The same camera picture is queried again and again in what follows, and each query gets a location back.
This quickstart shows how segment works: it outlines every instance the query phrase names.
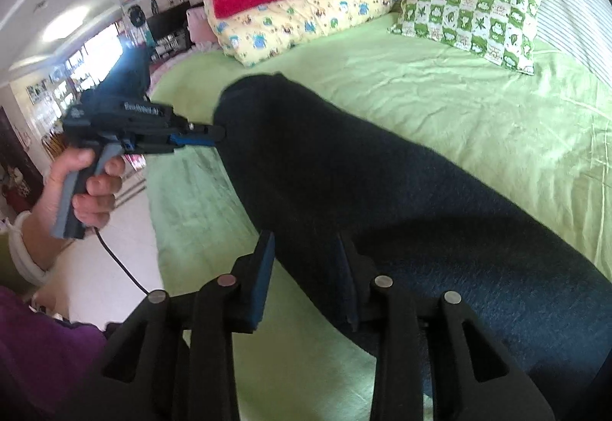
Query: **frog print pillow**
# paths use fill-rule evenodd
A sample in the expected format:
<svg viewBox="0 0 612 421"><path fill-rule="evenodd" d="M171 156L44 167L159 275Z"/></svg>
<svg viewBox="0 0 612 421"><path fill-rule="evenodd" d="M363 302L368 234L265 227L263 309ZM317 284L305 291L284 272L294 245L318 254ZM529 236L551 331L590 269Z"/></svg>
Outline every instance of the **frog print pillow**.
<svg viewBox="0 0 612 421"><path fill-rule="evenodd" d="M542 0L402 0L394 34L427 38L534 74L534 38Z"/></svg>
<svg viewBox="0 0 612 421"><path fill-rule="evenodd" d="M247 67L294 46L338 33L388 13L395 0L280 0L216 18L204 9L226 55Z"/></svg>

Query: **metal pin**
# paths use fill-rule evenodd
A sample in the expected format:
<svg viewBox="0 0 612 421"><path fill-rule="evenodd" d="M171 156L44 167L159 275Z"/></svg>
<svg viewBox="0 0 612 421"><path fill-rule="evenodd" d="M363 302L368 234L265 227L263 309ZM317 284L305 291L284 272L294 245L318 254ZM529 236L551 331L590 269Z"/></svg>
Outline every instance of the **metal pin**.
<svg viewBox="0 0 612 421"><path fill-rule="evenodd" d="M216 279L216 283L219 286L234 286L237 282L236 277L233 274L221 274Z"/></svg>
<svg viewBox="0 0 612 421"><path fill-rule="evenodd" d="M153 290L147 298L152 304L161 304L161 302L166 300L166 292L164 290Z"/></svg>
<svg viewBox="0 0 612 421"><path fill-rule="evenodd" d="M444 294L444 299L446 302L452 305L457 305L461 302L461 295L457 292L450 291Z"/></svg>
<svg viewBox="0 0 612 421"><path fill-rule="evenodd" d="M393 286L393 279L382 274L374 278L374 284L379 288L391 288Z"/></svg>

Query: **dark door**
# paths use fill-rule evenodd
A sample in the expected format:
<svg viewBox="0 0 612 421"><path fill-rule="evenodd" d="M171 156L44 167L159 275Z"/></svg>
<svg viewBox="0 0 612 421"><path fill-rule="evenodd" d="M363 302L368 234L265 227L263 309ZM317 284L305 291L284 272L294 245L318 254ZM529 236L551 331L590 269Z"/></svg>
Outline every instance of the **dark door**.
<svg viewBox="0 0 612 421"><path fill-rule="evenodd" d="M26 151L23 149L19 138L8 120L4 108L0 107L0 163L4 170L7 166L17 167L23 174L24 181L28 184L30 192L26 198L32 207L42 195L42 175L36 168Z"/></svg>

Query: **black cable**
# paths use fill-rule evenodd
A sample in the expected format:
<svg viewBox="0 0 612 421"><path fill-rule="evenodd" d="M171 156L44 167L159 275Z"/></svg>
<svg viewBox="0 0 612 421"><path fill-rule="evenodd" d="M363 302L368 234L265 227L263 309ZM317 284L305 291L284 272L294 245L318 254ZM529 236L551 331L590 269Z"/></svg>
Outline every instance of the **black cable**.
<svg viewBox="0 0 612 421"><path fill-rule="evenodd" d="M148 295L149 292L145 289L145 287L141 285L134 276L132 276L130 271L126 269L125 265L121 264L121 261L117 258L117 256L114 253L112 253L112 250L108 247L106 243L104 243L104 240L102 239L102 236L100 235L100 230L97 227L94 227L94 231L96 232L96 236L98 237L98 240L100 240L100 243L104 247L104 250L106 250L108 254L112 257L112 259L115 262L117 262L117 265L123 270L125 274L127 274L127 277L129 277L132 280L132 282L136 286L138 286L140 291L142 291L145 295Z"/></svg>

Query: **gray handle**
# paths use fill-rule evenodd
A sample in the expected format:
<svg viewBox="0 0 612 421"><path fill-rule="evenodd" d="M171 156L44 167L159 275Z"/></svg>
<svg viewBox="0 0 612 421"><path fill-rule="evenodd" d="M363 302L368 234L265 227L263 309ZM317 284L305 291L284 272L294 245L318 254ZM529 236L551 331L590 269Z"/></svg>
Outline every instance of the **gray handle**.
<svg viewBox="0 0 612 421"><path fill-rule="evenodd" d="M94 163L88 168L71 172L63 181L62 197L57 209L55 225L51 228L51 236L54 238L71 240L82 240L85 237L85 226L75 216L72 199L74 195L87 193L87 180L91 176L97 176L104 171L106 163L113 157L121 155L124 150L119 143L109 143L104 147L99 145L91 147L96 152Z"/></svg>

